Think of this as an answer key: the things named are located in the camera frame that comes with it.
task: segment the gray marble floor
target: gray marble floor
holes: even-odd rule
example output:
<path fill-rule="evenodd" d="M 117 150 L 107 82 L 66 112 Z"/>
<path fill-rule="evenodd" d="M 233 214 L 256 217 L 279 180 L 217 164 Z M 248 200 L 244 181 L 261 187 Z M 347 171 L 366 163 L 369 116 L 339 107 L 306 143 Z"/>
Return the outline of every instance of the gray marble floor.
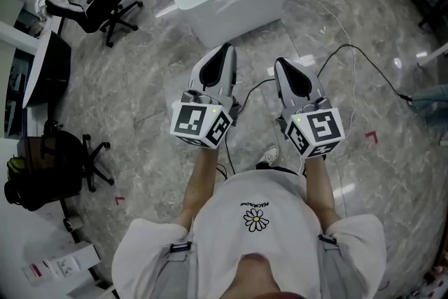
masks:
<path fill-rule="evenodd" d="M 59 106 L 68 131 L 92 135 L 92 144 L 111 142 L 101 155 L 115 186 L 97 180 L 97 192 L 86 188 L 70 205 L 83 217 L 82 234 L 95 243 L 101 273 L 110 278 L 113 253 L 133 218 L 170 221 L 178 214 L 195 151 L 169 136 L 171 103 L 179 98 L 196 61 L 207 49 L 178 15 L 155 15 L 173 0 L 142 0 L 128 20 L 137 32 L 118 30 L 110 49 L 100 32 L 85 34 L 66 21 L 62 35 L 72 45 L 71 80 Z M 424 71 L 416 54 L 438 45 L 417 27 L 421 18 L 410 0 L 318 0 L 334 13 L 351 37 L 401 92 L 437 83 L 439 64 Z M 325 34 L 319 30 L 325 27 Z M 280 56 L 305 63 L 317 72 L 325 58 L 347 38 L 336 20 L 311 0 L 284 0 L 280 21 L 232 41 L 238 54 L 234 95 L 242 101 Z M 401 68 L 394 59 L 401 61 Z M 431 266 L 447 209 L 447 155 L 435 132 L 420 115 L 398 99 L 384 79 L 356 53 L 356 112 L 349 138 L 328 157 L 332 186 L 339 190 L 342 216 L 373 213 L 384 224 L 388 265 L 387 288 L 377 298 L 408 291 Z M 341 50 L 321 81 L 339 107 L 346 132 L 353 112 L 353 55 Z M 235 169 L 249 169 L 270 144 L 281 147 L 281 164 L 298 169 L 295 151 L 276 126 L 281 103 L 273 83 L 253 91 L 229 148 Z M 365 134 L 376 131 L 378 144 Z M 225 151 L 220 163 L 230 171 Z M 125 197 L 116 204 L 115 197 Z"/>

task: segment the white sneaker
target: white sneaker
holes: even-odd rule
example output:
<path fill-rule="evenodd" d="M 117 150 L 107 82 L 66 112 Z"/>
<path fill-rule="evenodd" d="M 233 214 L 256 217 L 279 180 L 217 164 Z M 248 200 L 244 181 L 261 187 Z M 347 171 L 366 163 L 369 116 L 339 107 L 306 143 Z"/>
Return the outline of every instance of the white sneaker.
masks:
<path fill-rule="evenodd" d="M 267 162 L 269 166 L 272 166 L 277 161 L 277 158 L 279 158 L 279 148 L 277 146 L 271 146 L 265 151 L 265 154 L 258 163 Z"/>

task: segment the strap buckle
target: strap buckle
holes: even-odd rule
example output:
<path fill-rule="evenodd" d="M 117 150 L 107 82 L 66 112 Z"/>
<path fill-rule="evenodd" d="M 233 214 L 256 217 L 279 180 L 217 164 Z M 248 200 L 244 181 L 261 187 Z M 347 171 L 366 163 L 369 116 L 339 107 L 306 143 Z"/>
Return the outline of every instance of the strap buckle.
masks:
<path fill-rule="evenodd" d="M 329 237 L 329 236 L 327 236 L 327 235 L 319 235 L 318 238 L 319 238 L 322 242 L 325 242 L 325 243 L 334 244 L 334 245 L 337 244 L 337 240 L 336 240 L 336 238 Z"/>
<path fill-rule="evenodd" d="M 192 242 L 172 244 L 169 248 L 169 252 L 176 253 L 178 251 L 189 251 L 191 248 L 191 244 L 192 244 Z"/>

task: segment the person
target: person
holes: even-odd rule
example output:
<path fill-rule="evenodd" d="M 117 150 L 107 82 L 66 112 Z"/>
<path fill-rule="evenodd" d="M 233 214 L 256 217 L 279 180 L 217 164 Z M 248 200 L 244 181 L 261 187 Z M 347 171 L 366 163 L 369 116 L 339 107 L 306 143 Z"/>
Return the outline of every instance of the person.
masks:
<path fill-rule="evenodd" d="M 448 85 L 436 85 L 419 90 L 412 95 L 412 101 L 408 102 L 408 104 L 417 111 L 423 111 L 438 102 L 448 102 Z M 425 113 L 424 124 L 428 127 L 447 128 L 448 109 L 446 107 L 429 109 Z"/>
<path fill-rule="evenodd" d="M 304 178 L 273 167 L 278 156 L 278 147 L 268 148 L 254 170 L 214 193 L 218 150 L 200 148 L 179 216 L 168 224 L 133 220 L 118 246 L 112 278 L 120 297 L 150 298 L 161 248 L 192 231 L 198 298 L 320 298 L 321 233 L 348 249 L 364 298 L 372 298 L 386 266 L 382 224 L 370 214 L 337 215 L 322 157 L 306 159 Z"/>

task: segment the black cable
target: black cable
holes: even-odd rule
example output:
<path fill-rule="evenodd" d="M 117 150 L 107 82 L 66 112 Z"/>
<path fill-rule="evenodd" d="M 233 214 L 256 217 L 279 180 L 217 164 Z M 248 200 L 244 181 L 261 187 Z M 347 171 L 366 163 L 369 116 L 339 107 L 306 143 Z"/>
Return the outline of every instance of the black cable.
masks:
<path fill-rule="evenodd" d="M 266 82 L 268 82 L 268 81 L 274 81 L 274 80 L 275 80 L 275 78 L 268 78 L 268 79 L 266 79 L 266 80 L 261 81 L 259 84 L 255 85 L 253 88 L 251 88 L 251 90 L 248 92 L 248 94 L 247 94 L 247 96 L 246 96 L 246 99 L 244 100 L 243 107 L 241 107 L 241 110 L 238 111 L 238 115 L 239 115 L 241 112 L 243 112 L 244 107 L 246 107 L 247 100 L 249 100 L 249 96 L 251 95 L 252 91 L 254 91 L 254 90 L 255 90 L 258 86 L 260 86 L 261 84 L 266 83 Z M 224 137 L 225 150 L 227 151 L 227 157 L 229 158 L 229 163 L 230 163 L 230 166 L 231 166 L 231 168 L 232 168 L 233 174 L 236 174 L 236 172 L 235 172 L 235 168 L 233 167 L 232 159 L 230 158 L 229 147 L 228 147 L 228 145 L 227 145 L 227 135 L 228 135 L 228 133 L 229 133 L 229 132 L 227 131 L 227 132 L 225 133 L 225 137 Z"/>
<path fill-rule="evenodd" d="M 227 181 L 227 176 L 224 174 L 223 171 L 221 171 L 219 168 L 216 168 L 221 174 L 224 176 L 224 181 Z"/>
<path fill-rule="evenodd" d="M 249 96 L 251 95 L 252 91 L 254 91 L 254 90 L 255 90 L 258 86 L 260 86 L 261 84 L 266 83 L 266 82 L 268 82 L 268 81 L 274 81 L 274 80 L 275 80 L 275 78 L 268 78 L 268 79 L 266 79 L 266 80 L 263 80 L 261 83 L 259 83 L 258 85 L 254 86 L 253 88 L 251 88 L 251 91 L 249 91 L 249 93 L 248 93 L 247 96 L 246 96 L 246 100 L 244 100 L 243 107 L 241 107 L 241 110 L 238 111 L 238 115 L 239 115 L 241 112 L 243 112 L 244 107 L 246 107 L 247 100 L 249 100 Z"/>
<path fill-rule="evenodd" d="M 227 179 L 227 168 L 225 168 L 225 166 L 224 165 L 222 165 L 222 164 L 220 164 L 220 163 L 217 163 L 216 164 L 217 166 L 221 166 L 223 169 L 224 169 L 224 171 L 225 171 L 225 174 L 223 173 L 223 176 L 225 177 L 225 179 Z"/>
<path fill-rule="evenodd" d="M 435 100 L 435 99 L 415 99 L 413 100 L 411 97 L 407 96 L 407 95 L 403 95 L 400 94 L 395 88 L 394 86 L 391 84 L 391 82 L 388 80 L 388 78 L 383 74 L 383 72 L 377 67 L 377 65 L 375 65 L 372 60 L 369 59 L 369 57 L 358 47 L 355 45 L 351 45 L 351 44 L 342 44 L 340 47 L 338 47 L 335 51 L 333 51 L 330 56 L 327 58 L 327 60 L 323 63 L 323 66 L 321 67 L 321 69 L 319 70 L 317 77 L 319 77 L 321 75 L 321 72 L 323 71 L 323 69 L 325 68 L 326 64 L 328 63 L 328 61 L 331 59 L 331 57 L 333 55 L 335 55 L 341 48 L 344 48 L 346 46 L 350 46 L 352 48 L 355 48 L 357 50 L 359 50 L 361 52 L 361 54 L 364 55 L 364 57 L 366 58 L 366 60 L 381 74 L 381 76 L 383 76 L 383 79 L 386 80 L 386 82 L 389 84 L 389 86 L 391 87 L 392 91 L 394 91 L 394 93 L 397 94 L 397 96 L 401 97 L 402 99 L 406 100 L 406 101 L 432 101 L 432 102 L 448 102 L 448 100 Z"/>

